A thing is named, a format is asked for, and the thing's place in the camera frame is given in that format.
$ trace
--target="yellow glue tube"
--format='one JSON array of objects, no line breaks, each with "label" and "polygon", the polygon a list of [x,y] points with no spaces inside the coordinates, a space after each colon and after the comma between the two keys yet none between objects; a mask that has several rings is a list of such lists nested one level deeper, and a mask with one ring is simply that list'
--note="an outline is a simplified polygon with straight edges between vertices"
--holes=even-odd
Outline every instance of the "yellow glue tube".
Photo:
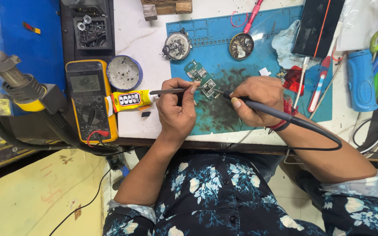
[{"label": "yellow glue tube", "polygon": [[108,116],[122,110],[135,109],[151,104],[155,97],[158,97],[158,95],[150,95],[150,90],[114,92],[105,98],[109,104]]}]

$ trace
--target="red wire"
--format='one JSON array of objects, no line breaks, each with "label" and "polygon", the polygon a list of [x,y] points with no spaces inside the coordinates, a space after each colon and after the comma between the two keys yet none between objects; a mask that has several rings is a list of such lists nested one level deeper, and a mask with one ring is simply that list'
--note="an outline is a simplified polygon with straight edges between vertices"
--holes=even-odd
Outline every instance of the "red wire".
[{"label": "red wire", "polygon": [[236,10],[233,11],[233,14],[232,14],[231,17],[230,17],[230,22],[231,22],[231,25],[232,25],[232,26],[234,26],[234,27],[240,27],[240,26],[244,25],[244,23],[246,23],[249,14],[246,12],[246,19],[244,20],[243,24],[241,24],[241,25],[234,25],[234,24],[233,24],[233,15],[234,15],[234,13],[236,13],[236,12],[237,12]]},{"label": "red wire", "polygon": [[313,58],[316,57],[316,54],[318,53],[318,48],[319,48],[319,43],[320,43],[320,39],[322,37],[322,33],[323,33],[323,27],[325,26],[325,22],[326,22],[326,17],[328,16],[328,11],[329,11],[329,6],[331,5],[331,0],[329,0],[328,2],[328,8],[326,9],[326,14],[325,14],[325,18],[323,19],[323,25],[322,25],[322,29],[320,30],[320,36],[319,36],[319,40],[318,40],[318,45],[316,46],[316,51],[315,51],[315,55]]},{"label": "red wire", "polygon": [[336,45],[335,45],[335,48],[333,49],[333,51],[332,51],[332,59],[334,60],[334,61],[342,61],[344,58],[343,57],[341,57],[339,60],[338,59],[335,59],[334,57],[333,57],[333,53],[336,51]]},{"label": "red wire", "polygon": [[94,133],[97,133],[97,131],[98,131],[98,130],[91,132],[90,135],[89,135],[88,138],[87,138],[87,145],[89,145],[89,146],[92,147],[92,148],[96,147],[96,145],[91,145],[91,144],[89,143],[89,141],[90,141],[90,137],[91,137]]}]

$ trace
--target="yellow wall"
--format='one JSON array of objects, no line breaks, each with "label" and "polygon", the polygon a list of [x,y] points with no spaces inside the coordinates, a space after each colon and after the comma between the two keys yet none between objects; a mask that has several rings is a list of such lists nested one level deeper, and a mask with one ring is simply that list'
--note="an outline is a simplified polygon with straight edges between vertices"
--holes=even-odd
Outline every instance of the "yellow wall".
[{"label": "yellow wall", "polygon": [[[0,236],[49,235],[93,199],[105,167],[103,157],[68,149],[0,178]],[[102,196],[83,208],[77,220],[72,214],[53,235],[102,235]]]}]

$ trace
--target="man's left hand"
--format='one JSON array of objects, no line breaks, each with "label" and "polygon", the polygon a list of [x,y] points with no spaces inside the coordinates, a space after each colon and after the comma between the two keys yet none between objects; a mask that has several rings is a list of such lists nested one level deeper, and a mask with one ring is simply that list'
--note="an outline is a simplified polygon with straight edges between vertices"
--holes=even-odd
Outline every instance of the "man's left hand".
[{"label": "man's left hand", "polygon": [[157,101],[162,125],[160,136],[165,140],[180,146],[189,136],[196,122],[193,95],[199,84],[181,78],[172,78],[163,82],[161,89],[187,88],[183,93],[181,106],[178,106],[179,98],[176,94],[162,94]]}]

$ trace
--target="phone screen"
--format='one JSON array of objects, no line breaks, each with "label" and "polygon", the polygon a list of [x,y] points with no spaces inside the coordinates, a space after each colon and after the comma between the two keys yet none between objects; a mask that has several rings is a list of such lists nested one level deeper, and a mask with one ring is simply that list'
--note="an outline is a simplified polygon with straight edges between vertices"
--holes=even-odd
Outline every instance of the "phone screen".
[{"label": "phone screen", "polygon": [[325,58],[328,55],[344,2],[345,0],[306,0],[292,53]]}]

